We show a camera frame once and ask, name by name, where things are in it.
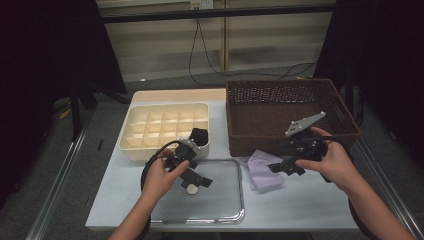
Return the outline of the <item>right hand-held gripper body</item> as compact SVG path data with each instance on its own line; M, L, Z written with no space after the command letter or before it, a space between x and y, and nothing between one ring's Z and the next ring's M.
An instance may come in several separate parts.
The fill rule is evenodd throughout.
M326 116L321 111L318 114L292 121L285 135L289 138L289 146L295 149L295 155L285 163L286 166L294 166L298 159L321 161L327 152L324 140L316 135L311 126Z

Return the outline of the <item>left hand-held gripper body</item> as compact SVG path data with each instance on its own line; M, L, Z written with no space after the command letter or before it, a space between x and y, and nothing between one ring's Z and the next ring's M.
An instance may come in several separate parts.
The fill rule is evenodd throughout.
M174 152L166 158L165 167L172 171L179 166L183 161L189 162L189 167L195 169L198 164L193 161L197 156L200 147L194 142L193 139L182 139L177 141L177 147Z

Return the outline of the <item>lavender sock pair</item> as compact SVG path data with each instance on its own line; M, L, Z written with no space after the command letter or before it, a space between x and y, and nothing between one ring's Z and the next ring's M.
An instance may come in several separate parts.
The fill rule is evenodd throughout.
M247 168L251 179L252 191L268 191L279 189L283 186L283 178L278 173L273 173L269 165L280 163L282 159L261 150L256 150L252 155L241 159L241 164Z

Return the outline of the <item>black sock pair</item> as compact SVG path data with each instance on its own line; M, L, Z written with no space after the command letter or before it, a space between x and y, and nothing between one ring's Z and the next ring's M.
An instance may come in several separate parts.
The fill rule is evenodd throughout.
M194 142L197 146L202 147L209 142L209 133L206 129L193 128L189 136L189 139Z

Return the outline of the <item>cream divided organizer box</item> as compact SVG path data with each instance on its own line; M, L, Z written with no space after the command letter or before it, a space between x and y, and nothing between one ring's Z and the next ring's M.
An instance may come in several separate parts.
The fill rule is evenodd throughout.
M209 131L209 105L170 103L131 107L119 137L119 148L133 161L147 161L166 143L193 128Z

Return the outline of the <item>brown woven basket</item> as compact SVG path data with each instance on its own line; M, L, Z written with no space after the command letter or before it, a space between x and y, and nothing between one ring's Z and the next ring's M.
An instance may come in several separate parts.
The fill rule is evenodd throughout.
M293 121L323 112L314 125L352 146L360 130L329 79L231 80L226 85L230 155L244 157L261 150L290 155L283 144Z

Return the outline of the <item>person's left hand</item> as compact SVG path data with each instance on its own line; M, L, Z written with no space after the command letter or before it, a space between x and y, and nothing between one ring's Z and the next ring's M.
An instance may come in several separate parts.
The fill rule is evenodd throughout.
M150 166L141 194L146 201L158 202L170 190L175 180L189 167L189 162L184 160L174 170L168 172L165 169L165 159L171 154L170 149L161 151Z

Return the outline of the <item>person's right hand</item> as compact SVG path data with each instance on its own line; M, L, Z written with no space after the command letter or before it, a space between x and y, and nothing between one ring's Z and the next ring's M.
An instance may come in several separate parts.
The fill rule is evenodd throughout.
M359 174L340 143L327 140L327 153L320 161L299 159L295 164L303 169L323 174L346 194L362 191L367 182Z

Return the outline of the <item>metal tray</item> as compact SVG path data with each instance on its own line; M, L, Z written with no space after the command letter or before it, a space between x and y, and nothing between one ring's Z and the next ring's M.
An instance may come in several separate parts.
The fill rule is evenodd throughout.
M199 161L195 172L211 179L211 185L199 186L196 193L190 194L181 186L183 180L177 179L156 205L151 217L153 223L234 223L243 217L241 170L236 160Z

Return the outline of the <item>black curtain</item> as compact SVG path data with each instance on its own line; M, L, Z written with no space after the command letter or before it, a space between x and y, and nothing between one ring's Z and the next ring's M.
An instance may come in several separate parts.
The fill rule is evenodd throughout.
M314 76L359 86L424 168L424 0L336 0Z
M54 103L94 108L126 87L96 0L0 0L0 208L32 164Z

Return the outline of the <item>black stand leg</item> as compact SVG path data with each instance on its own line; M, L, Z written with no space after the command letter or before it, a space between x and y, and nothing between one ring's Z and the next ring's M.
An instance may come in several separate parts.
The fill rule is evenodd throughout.
M98 101L94 96L95 93L103 94L121 104L130 103L128 98L94 82L73 82L69 90L70 110L73 123L73 141L82 133L83 127L79 103L82 103L86 109L95 109L98 106Z

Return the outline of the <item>black horizontal bar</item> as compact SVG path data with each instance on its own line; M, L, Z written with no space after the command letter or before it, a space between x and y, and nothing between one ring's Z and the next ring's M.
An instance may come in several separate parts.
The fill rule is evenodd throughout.
M307 14L307 13L332 12L335 8L336 8L336 4L333 3L333 4L313 4L313 5L294 5L294 6L275 6L275 7L187 10L187 11L143 13L143 14L106 15L106 16L102 16L99 19L99 21L104 24L111 24L111 23L148 22L148 21L166 21L166 20L202 19L202 18L279 15L279 14Z

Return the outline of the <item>metal floor rail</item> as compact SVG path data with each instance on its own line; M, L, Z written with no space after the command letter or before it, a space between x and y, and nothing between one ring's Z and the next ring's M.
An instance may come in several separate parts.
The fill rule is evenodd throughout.
M363 137L355 143L383 199L393 211L398 220L418 239L424 240L424 232L420 229L415 217L390 183L380 164Z
M87 129L93 119L94 112L90 111L82 125L82 129L77 134L76 138L72 141L68 152L63 160L61 168L53 182L53 185L46 197L41 210L37 214L37 217L30 228L25 240L43 240L48 225L52 219L58 201L60 200L64 186L68 179L68 176L73 168L75 159L77 158L80 149L84 143Z

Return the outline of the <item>white wall socket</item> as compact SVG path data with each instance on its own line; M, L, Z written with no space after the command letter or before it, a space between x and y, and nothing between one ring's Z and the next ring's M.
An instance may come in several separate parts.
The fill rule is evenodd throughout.
M213 0L190 0L191 10L209 10L214 8Z

